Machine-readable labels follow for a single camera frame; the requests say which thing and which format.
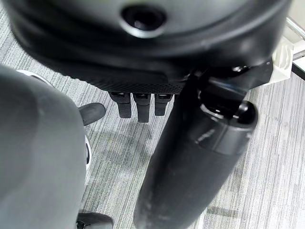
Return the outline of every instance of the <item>striped carpet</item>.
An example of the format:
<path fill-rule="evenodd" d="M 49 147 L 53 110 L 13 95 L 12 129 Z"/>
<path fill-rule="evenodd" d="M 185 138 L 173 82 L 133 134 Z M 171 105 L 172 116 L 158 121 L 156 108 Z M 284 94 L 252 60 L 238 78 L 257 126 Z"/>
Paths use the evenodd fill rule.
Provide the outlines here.
<path fill-rule="evenodd" d="M 106 92 L 63 77 L 25 54 L 2 9 L 0 24 L 1 63 L 40 74 L 78 106 L 106 106 L 106 116 L 86 128 L 93 162 L 81 209 L 113 217 L 115 229 L 133 229 L 137 194 L 170 108 L 166 117 L 151 115 L 149 124 L 139 124 L 133 104 L 132 119 L 120 119 Z M 305 82 L 292 75 L 251 91 L 248 99 L 260 111 L 257 130 L 218 196 L 190 229 L 305 228 Z"/>

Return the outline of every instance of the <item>white plastic part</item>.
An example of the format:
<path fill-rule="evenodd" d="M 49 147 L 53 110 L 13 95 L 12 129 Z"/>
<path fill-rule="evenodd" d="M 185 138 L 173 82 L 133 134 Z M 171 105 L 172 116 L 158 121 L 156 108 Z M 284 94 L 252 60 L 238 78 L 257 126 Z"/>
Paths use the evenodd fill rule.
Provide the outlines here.
<path fill-rule="evenodd" d="M 293 51 L 294 45 L 287 38 L 283 37 L 273 54 L 273 74 L 270 82 L 265 85 L 290 79 L 294 56 Z"/>

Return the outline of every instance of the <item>black cylinder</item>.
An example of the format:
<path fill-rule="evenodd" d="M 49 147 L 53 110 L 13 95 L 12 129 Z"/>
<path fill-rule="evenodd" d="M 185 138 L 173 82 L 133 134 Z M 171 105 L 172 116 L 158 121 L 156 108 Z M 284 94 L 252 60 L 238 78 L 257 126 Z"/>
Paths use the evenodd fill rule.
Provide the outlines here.
<path fill-rule="evenodd" d="M 257 124 L 253 104 L 241 109 L 225 119 L 204 106 L 183 112 L 175 102 L 138 197 L 137 229 L 186 229 L 210 204 Z"/>

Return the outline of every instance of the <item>floor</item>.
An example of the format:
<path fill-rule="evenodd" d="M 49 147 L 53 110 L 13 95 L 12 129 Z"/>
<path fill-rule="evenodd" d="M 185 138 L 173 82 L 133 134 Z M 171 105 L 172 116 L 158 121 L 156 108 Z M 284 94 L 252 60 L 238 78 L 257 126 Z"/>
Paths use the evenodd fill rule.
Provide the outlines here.
<path fill-rule="evenodd" d="M 149 124 L 118 117 L 106 92 L 47 69 L 18 46 L 0 6 L 0 63 L 40 74 L 78 106 L 100 102 L 106 116 L 86 128 L 93 162 L 86 177 L 83 211 L 114 218 L 115 229 L 134 229 L 133 208 L 166 117 Z M 305 82 L 296 75 L 251 91 L 259 125 L 234 172 L 189 229 L 305 228 Z"/>

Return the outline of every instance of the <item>metal rod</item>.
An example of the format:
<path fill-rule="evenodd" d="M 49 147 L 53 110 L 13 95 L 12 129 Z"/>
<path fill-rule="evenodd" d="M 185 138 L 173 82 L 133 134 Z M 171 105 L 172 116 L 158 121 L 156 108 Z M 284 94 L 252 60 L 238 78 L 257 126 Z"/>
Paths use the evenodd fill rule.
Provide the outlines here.
<path fill-rule="evenodd" d="M 298 34 L 300 37 L 302 37 L 302 39 L 305 41 L 305 30 L 290 17 L 286 19 L 286 22 L 287 22 L 287 26 L 290 29 L 292 29 L 296 34 Z"/>
<path fill-rule="evenodd" d="M 303 57 L 305 57 L 305 50 L 296 53 L 294 55 L 293 61 L 296 61 L 296 60 L 301 59 Z"/>

